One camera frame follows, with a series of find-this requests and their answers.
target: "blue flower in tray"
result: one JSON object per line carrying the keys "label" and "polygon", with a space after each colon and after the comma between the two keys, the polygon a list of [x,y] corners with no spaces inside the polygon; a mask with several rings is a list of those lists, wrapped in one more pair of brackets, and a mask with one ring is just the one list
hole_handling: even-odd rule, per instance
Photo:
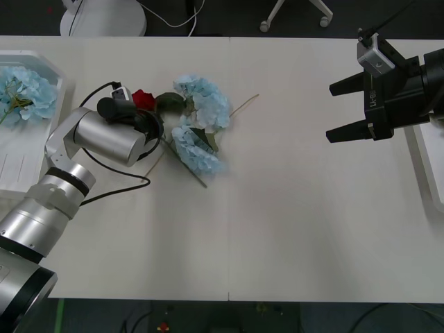
{"label": "blue flower in tray", "polygon": [[24,67],[2,67],[0,123],[11,127],[20,119],[51,118],[56,112],[57,94],[57,88],[34,71]]}

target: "white table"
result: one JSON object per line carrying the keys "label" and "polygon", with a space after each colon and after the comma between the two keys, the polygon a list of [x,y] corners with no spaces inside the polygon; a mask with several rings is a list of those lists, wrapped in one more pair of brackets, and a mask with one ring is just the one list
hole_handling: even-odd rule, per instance
{"label": "white table", "polygon": [[[407,57],[444,42],[393,45]],[[65,114],[110,80],[160,94],[197,73],[235,107],[260,94],[223,134],[230,171],[208,189],[167,157],[148,188],[83,207],[42,262],[59,275],[53,297],[444,302],[444,214],[411,130],[383,142],[325,138],[364,117],[361,94],[328,91],[361,70],[356,41],[0,38],[0,49],[18,48],[76,81]],[[144,174],[161,152],[131,170]],[[76,160],[97,177],[92,196],[134,184]]]}

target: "green leaf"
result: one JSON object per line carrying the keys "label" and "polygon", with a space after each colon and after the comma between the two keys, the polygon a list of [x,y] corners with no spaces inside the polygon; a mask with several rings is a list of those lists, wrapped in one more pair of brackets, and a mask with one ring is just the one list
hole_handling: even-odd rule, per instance
{"label": "green leaf", "polygon": [[186,108],[185,100],[175,92],[165,92],[155,98],[156,112],[179,112]]}
{"label": "green leaf", "polygon": [[207,135],[205,134],[205,130],[201,130],[200,128],[190,128],[190,130],[193,131],[194,134],[198,136],[200,140],[204,143],[203,145],[197,144],[197,147],[202,148],[204,151],[210,151],[213,152],[213,148],[211,147],[211,144],[208,142]]}
{"label": "green leaf", "polygon": [[219,151],[219,147],[216,144],[216,133],[206,133],[206,135],[211,148],[217,153]]}
{"label": "green leaf", "polygon": [[205,133],[205,130],[193,127],[191,127],[190,130],[192,130],[193,133],[196,134],[198,138],[201,139],[202,142],[205,144],[205,147],[201,147],[202,149],[206,151],[211,151],[212,153],[219,151],[216,140],[214,138],[215,133]]}
{"label": "green leaf", "polygon": [[193,113],[194,111],[196,111],[196,109],[194,108],[194,101],[192,97],[188,97],[185,100],[185,110],[183,112],[183,114],[187,117],[189,117],[191,115],[191,113]]}

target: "white chair base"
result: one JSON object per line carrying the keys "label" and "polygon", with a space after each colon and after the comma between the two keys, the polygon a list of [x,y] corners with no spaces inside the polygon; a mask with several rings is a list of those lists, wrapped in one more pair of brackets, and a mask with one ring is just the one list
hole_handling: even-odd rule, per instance
{"label": "white chair base", "polygon": [[[259,28],[263,33],[266,33],[270,29],[271,21],[273,21],[274,17],[278,13],[284,1],[285,0],[277,0],[277,3],[273,8],[273,10],[271,11],[270,16],[268,16],[268,19],[266,21],[262,21]],[[319,25],[322,26],[323,28],[327,28],[333,19],[333,12],[321,0],[309,0],[309,1],[325,14],[325,16],[319,22]]]}

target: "artificial flower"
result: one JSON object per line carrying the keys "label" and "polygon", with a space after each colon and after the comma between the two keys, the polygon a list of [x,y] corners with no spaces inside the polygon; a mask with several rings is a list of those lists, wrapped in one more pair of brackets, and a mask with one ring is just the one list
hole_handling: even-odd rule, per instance
{"label": "artificial flower", "polygon": [[230,103],[218,87],[205,78],[185,75],[174,81],[174,89],[192,99],[201,128],[217,130],[230,124]]}
{"label": "artificial flower", "polygon": [[133,94],[134,104],[139,109],[153,111],[155,109],[155,98],[152,94],[144,92],[142,89]]}
{"label": "artificial flower", "polygon": [[193,172],[215,174],[225,170],[225,164],[205,149],[206,144],[189,126],[173,128],[171,134],[180,159]]}

